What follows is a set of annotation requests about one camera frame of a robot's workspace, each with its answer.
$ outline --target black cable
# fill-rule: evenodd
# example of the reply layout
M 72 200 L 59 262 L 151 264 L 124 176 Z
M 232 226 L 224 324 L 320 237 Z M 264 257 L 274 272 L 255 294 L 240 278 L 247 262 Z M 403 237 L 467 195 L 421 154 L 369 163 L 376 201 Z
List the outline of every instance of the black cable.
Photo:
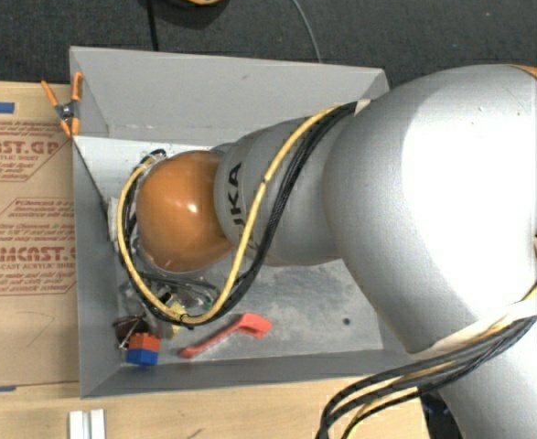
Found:
M 495 349 L 492 349 L 488 353 L 488 355 L 486 356 L 485 360 L 495 358 L 499 354 L 501 354 L 503 351 L 505 351 L 507 348 L 510 348 L 514 343 L 516 343 L 516 341 L 518 341 L 520 338 L 522 338 L 522 336 L 526 332 L 528 332 L 528 330 L 532 327 L 532 325 L 536 321 L 536 318 L 537 317 L 531 317 L 529 319 L 526 319 L 525 321 L 519 321 L 519 322 L 523 322 L 523 327 L 521 328 L 519 334 L 517 336 L 515 336 L 513 339 L 509 340 L 510 344 L 508 346 L 505 345 L 505 344 L 502 344 L 501 346 L 499 346 L 497 348 L 495 347 Z M 422 395 L 424 395 L 426 393 L 430 393 L 432 391 L 436 391 L 438 389 L 441 389 L 441 388 L 445 387 L 446 385 L 448 385 L 449 383 L 452 383 L 455 380 L 458 380 L 461 377 L 467 375 L 471 370 L 477 368 L 480 364 L 481 363 L 479 362 L 479 359 L 478 359 L 478 360 L 474 361 L 472 366 L 469 366 L 467 369 L 463 369 L 462 371 L 458 372 L 457 375 L 454 376 L 454 377 L 442 380 L 440 383 L 437 383 L 437 384 L 429 384 L 427 386 L 423 386 L 423 387 L 419 388 L 417 392 L 413 392 L 413 393 L 410 393 L 408 395 L 404 395 L 399 399 L 391 400 L 389 402 L 384 403 L 383 405 L 381 405 L 379 407 L 376 407 L 376 408 L 370 410 L 369 412 L 365 412 L 364 414 L 358 416 L 355 419 L 355 424 L 357 425 L 358 423 L 361 423 L 362 421 L 364 421 L 368 417 L 370 417 L 373 414 L 376 414 L 378 412 L 381 412 L 382 410 L 385 410 L 386 408 L 389 408 L 391 406 L 394 406 L 394 405 L 397 405 L 397 404 L 400 404 L 400 403 L 403 403 L 403 402 L 408 402 L 409 400 L 418 398 L 418 397 L 420 397 L 420 396 L 422 396 Z M 349 435 L 350 432 L 351 432 L 351 429 L 349 428 L 343 434 L 341 439 L 348 439 L 348 435 Z
M 158 52 L 158 33 L 156 32 L 155 8 L 152 0 L 146 0 L 146 13 L 148 14 L 148 27 L 150 28 L 152 50 Z
M 469 345 L 456 351 L 452 351 L 451 353 L 447 353 L 445 355 L 438 356 L 432 359 L 418 361 L 406 366 L 401 366 L 396 369 L 390 369 L 375 376 L 371 376 L 366 379 L 355 382 L 354 384 L 338 392 L 338 394 L 336 394 L 328 402 L 321 414 L 321 424 L 324 425 L 327 421 L 327 418 L 331 417 L 331 415 L 333 414 L 333 409 L 337 404 L 340 404 L 354 393 L 364 390 L 372 385 L 383 382 L 385 380 L 414 374 L 415 372 L 421 370 L 431 369 L 447 362 L 456 361 L 457 364 L 449 366 L 449 368 L 453 368 L 454 366 L 462 366 L 463 364 L 477 360 L 479 357 L 481 357 L 483 354 L 493 348 L 494 345 L 502 339 L 505 339 L 506 337 L 515 337 L 517 333 L 525 333 L 525 331 L 527 331 L 528 329 L 525 328 L 524 325 L 518 328 L 518 325 L 521 322 L 523 321 L 514 322 L 513 324 L 510 324 L 510 326 L 503 328 L 500 332 L 493 334 L 490 337 L 486 337 L 474 343 L 473 345 Z
M 436 391 L 438 389 L 445 387 L 446 385 L 450 383 L 455 382 L 456 380 L 459 380 L 460 378 L 466 376 L 472 370 L 477 369 L 483 363 L 487 362 L 488 360 L 492 358 L 495 358 L 496 356 L 504 352 L 506 349 L 514 345 L 520 338 L 522 338 L 526 334 L 526 332 L 528 332 L 528 330 L 530 330 L 532 325 L 535 323 L 536 319 L 537 319 L 537 316 L 533 316 L 533 317 L 529 317 L 526 319 L 515 321 L 512 324 L 510 324 L 510 326 L 503 328 L 500 332 L 490 337 L 487 337 L 486 339 L 478 342 L 477 344 L 470 345 L 469 347 L 466 347 L 466 348 L 462 348 L 453 353 L 449 353 L 448 355 L 444 355 L 443 357 L 437 357 L 435 359 L 429 359 L 427 361 L 414 363 L 409 366 L 406 366 L 403 368 L 403 373 L 399 375 L 412 374 L 413 367 L 417 368 L 414 370 L 414 372 L 416 372 L 418 370 L 423 370 L 423 369 L 428 369 L 430 367 L 433 367 L 433 366 L 430 366 L 429 363 L 433 363 L 435 361 L 436 361 L 435 365 L 439 366 L 441 364 L 444 364 L 445 359 L 457 359 L 457 362 L 455 364 L 449 365 L 445 367 L 444 369 L 442 369 L 441 371 L 433 372 L 431 374 L 427 374 L 419 378 L 394 382 L 388 387 L 378 389 L 376 391 L 362 395 L 352 400 L 351 402 L 345 403 L 334 412 L 331 412 L 327 417 L 325 416 L 326 410 L 328 409 L 326 407 L 326 409 L 323 411 L 320 429 L 317 432 L 316 438 L 327 439 L 328 428 L 333 423 L 335 423 L 344 414 L 368 402 L 372 402 L 379 398 L 383 398 L 397 391 L 411 389 L 412 387 L 416 387 L 418 389 L 418 392 L 406 395 L 396 401 L 386 402 L 381 407 L 377 407 L 376 409 L 373 409 L 370 412 L 364 413 L 363 417 L 357 418 L 356 420 L 357 422 L 361 421 L 362 419 L 365 419 L 367 416 L 370 416 L 371 414 L 374 414 L 376 412 L 383 410 L 384 408 L 387 408 L 388 406 L 392 406 L 393 404 L 396 404 L 399 402 L 406 402 L 407 400 L 411 400 L 412 398 L 419 397 L 422 394 L 428 393 L 430 391 Z M 471 359 L 465 360 L 465 361 L 461 360 L 461 359 L 468 358 L 468 356 L 465 356 L 465 354 L 463 357 L 460 357 L 462 352 L 473 352 L 475 354 L 475 352 L 478 350 L 480 351 L 480 353 L 473 356 Z M 382 374 L 374 376 L 373 378 L 368 378 L 364 381 L 357 382 L 356 384 L 360 384 L 363 382 L 364 384 L 368 384 L 366 385 L 367 387 L 369 385 L 376 384 L 383 380 L 392 379 L 394 377 L 397 377 L 397 375 L 395 375 L 395 371 L 397 370 L 401 370 L 401 368 L 392 369 L 392 371 L 384 372 Z M 341 401 L 345 400 L 345 398 L 355 393 L 355 391 L 347 391 L 347 389 L 345 389 L 344 391 L 346 392 L 343 395 L 344 398 L 341 399 Z
M 311 28 L 311 25 L 308 22 L 308 19 L 306 18 L 305 12 L 303 11 L 303 8 L 301 8 L 301 5 L 298 3 L 297 0 L 290 0 L 293 2 L 293 5 L 296 7 L 296 11 L 298 11 L 298 14 L 303 19 L 303 23 L 305 24 L 306 32 L 308 33 L 308 36 L 311 39 L 311 44 L 313 45 L 313 50 L 315 51 L 315 55 L 317 56 L 317 61 L 319 63 L 323 63 L 323 59 L 321 58 L 321 53 L 319 52 L 319 47 L 317 45 L 317 40 L 315 39 L 315 35 L 313 34 L 313 29 Z

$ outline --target black floor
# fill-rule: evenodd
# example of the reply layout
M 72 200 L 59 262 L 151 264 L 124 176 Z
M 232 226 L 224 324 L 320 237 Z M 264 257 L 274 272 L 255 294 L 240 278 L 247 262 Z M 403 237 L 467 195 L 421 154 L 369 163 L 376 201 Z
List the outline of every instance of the black floor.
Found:
M 161 50 L 316 60 L 291 0 L 155 1 Z M 383 68 L 391 87 L 470 64 L 537 65 L 537 0 L 297 2 L 325 63 Z M 0 80 L 68 82 L 71 45 L 150 49 L 145 0 L 0 0 Z M 458 438 L 448 413 L 429 424 Z

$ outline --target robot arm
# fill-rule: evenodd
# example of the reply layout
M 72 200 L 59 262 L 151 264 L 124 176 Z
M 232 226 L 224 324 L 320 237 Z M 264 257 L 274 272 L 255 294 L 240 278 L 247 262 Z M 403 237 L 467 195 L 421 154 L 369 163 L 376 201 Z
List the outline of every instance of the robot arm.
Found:
M 261 264 L 270 265 L 341 258 L 409 353 L 521 300 L 537 279 L 536 77 L 510 66 L 447 70 L 355 109 L 352 104 L 324 112 L 318 120 L 328 123 L 327 130 L 304 156 L 295 155 L 303 146 L 293 145 L 270 182 L 266 167 L 297 123 L 204 155 L 194 168 L 205 198 L 191 208 L 213 207 L 215 213 L 206 214 L 195 244 L 202 260 L 181 271 L 212 264 L 230 244 L 240 244 L 262 184 L 246 252 L 253 257 L 264 246 Z M 304 165 L 274 230 L 271 211 L 282 203 L 288 166 L 299 156 Z M 193 166 L 178 170 L 190 174 L 185 171 Z M 156 175 L 146 177 L 143 189 L 149 177 Z M 172 174 L 165 180 L 176 183 Z M 177 204 L 176 197 L 170 201 Z M 174 224 L 175 235 L 188 217 L 201 223 L 187 202 L 178 202 L 185 217 Z M 160 226 L 149 230 L 141 214 L 165 212 L 154 212 L 148 200 L 141 203 L 140 192 L 137 204 L 141 233 L 156 234 Z M 269 248 L 260 239 L 266 230 L 274 230 Z M 165 267 L 181 250 L 145 245 L 145 252 Z M 168 271 L 176 270 L 169 265 Z M 511 349 L 440 393 L 466 439 L 536 439 L 537 324 Z

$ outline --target wires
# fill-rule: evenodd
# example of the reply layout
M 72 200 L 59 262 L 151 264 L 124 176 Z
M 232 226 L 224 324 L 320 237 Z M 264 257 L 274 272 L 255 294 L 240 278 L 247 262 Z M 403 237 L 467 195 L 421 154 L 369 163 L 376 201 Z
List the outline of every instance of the wires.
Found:
M 150 28 L 150 40 L 152 41 L 152 50 L 158 52 L 158 34 L 156 32 L 155 8 L 152 0 L 146 0 L 146 13 L 148 14 L 148 27 Z
M 531 291 L 527 297 L 536 294 L 537 289 Z M 537 316 L 528 316 L 512 321 L 498 330 L 489 330 L 487 335 L 464 348 L 433 359 L 391 369 L 350 385 L 326 405 L 316 438 L 328 439 L 328 429 L 339 418 L 363 406 L 342 436 L 343 439 L 350 439 L 358 425 L 376 412 L 441 389 L 497 357 L 522 338 L 536 320 Z M 343 403 L 350 396 L 388 380 L 392 382 Z M 398 395 L 398 398 L 391 398 L 393 395 Z
M 297 0 L 291 0 L 291 2 L 293 2 L 293 5 L 296 7 L 298 14 L 301 16 L 301 18 L 303 18 L 303 23 L 305 24 L 306 32 L 311 38 L 311 44 L 313 45 L 313 50 L 315 51 L 315 55 L 317 56 L 317 61 L 319 63 L 323 63 L 323 59 L 321 58 L 321 53 L 319 52 L 319 47 L 317 45 L 317 41 L 315 40 L 315 35 L 313 34 L 313 29 L 311 28 L 311 25 L 309 24 L 308 19 L 306 19 L 306 15 L 305 15 L 305 12 L 303 11 L 303 8 L 301 8 L 301 5 L 298 3 Z
M 301 5 L 298 3 L 297 0 L 291 0 L 291 2 L 295 6 L 298 14 L 303 19 L 303 24 L 305 25 L 306 32 L 308 33 L 311 39 L 311 45 L 313 46 L 313 50 L 315 51 L 317 61 L 319 63 L 323 63 L 323 60 L 321 58 L 321 53 L 317 45 L 317 40 L 315 39 L 315 35 L 313 34 L 313 29 L 311 28 L 311 25 L 309 24 L 308 19 L 306 18 L 303 8 L 301 7 Z M 152 42 L 152 50 L 155 52 L 158 52 L 160 50 L 160 46 L 158 44 L 158 34 L 156 32 L 156 19 L 155 19 L 155 9 L 154 9 L 153 0 L 146 0 L 146 13 L 148 14 L 148 27 L 150 29 L 150 39 Z
M 130 252 L 128 251 L 128 248 L 130 246 L 129 244 L 130 238 L 127 235 L 127 231 L 129 230 L 128 224 L 130 222 L 127 216 L 128 198 L 134 194 L 136 181 L 138 180 L 138 178 L 146 171 L 146 169 L 150 165 L 154 163 L 155 159 L 153 158 L 152 155 L 147 156 L 143 160 L 143 162 L 141 162 L 141 164 L 138 165 L 138 167 L 134 170 L 134 172 L 128 178 L 120 194 L 120 199 L 119 199 L 118 209 L 117 209 L 117 220 L 116 220 L 117 240 L 118 240 L 118 245 L 120 248 L 120 256 L 122 258 L 124 267 L 130 274 L 131 280 L 132 282 L 134 282 L 134 285 L 137 291 L 144 297 L 145 302 L 147 303 L 147 306 L 151 309 L 151 311 L 156 316 L 159 316 L 159 318 L 162 318 L 163 320 L 166 320 L 175 324 L 181 324 L 181 325 L 186 325 L 186 326 L 196 326 L 196 325 L 201 325 L 203 323 L 210 321 L 215 315 L 219 313 L 219 311 L 223 308 L 226 301 L 228 300 L 230 291 L 232 287 L 234 286 L 234 283 L 236 282 L 236 279 L 238 277 L 239 270 L 242 266 L 243 256 L 248 246 L 248 242 L 252 236 L 252 228 L 256 221 L 258 211 L 260 209 L 260 205 L 263 200 L 264 193 L 267 189 L 268 184 L 272 180 L 272 177 L 274 176 L 276 169 L 283 162 L 286 154 L 295 145 L 298 139 L 306 131 L 308 131 L 312 126 L 314 126 L 318 121 L 326 117 L 329 113 L 334 112 L 335 110 L 336 108 L 332 107 L 324 111 L 321 111 L 317 113 L 316 115 L 313 115 L 312 117 L 310 117 L 308 120 L 303 122 L 300 126 L 298 126 L 296 130 L 286 140 L 286 142 L 281 147 L 281 149 L 278 151 L 272 163 L 268 166 L 268 169 L 266 170 L 264 177 L 254 196 L 252 206 L 250 208 L 250 212 L 248 215 L 248 219 L 243 230 L 242 238 L 240 240 L 240 244 L 236 251 L 236 255 L 234 257 L 230 274 L 223 287 L 223 290 L 221 291 L 219 297 L 213 303 L 213 306 L 207 312 L 199 316 L 193 316 L 190 314 L 179 314 L 178 312 L 173 310 L 172 307 L 168 307 L 164 303 L 162 303 L 152 293 L 152 291 L 150 291 L 150 289 L 145 284 L 144 280 L 142 279 L 142 277 L 140 276 L 140 274 L 138 273 L 138 271 L 136 270 L 134 266 L 134 262 L 130 255 Z

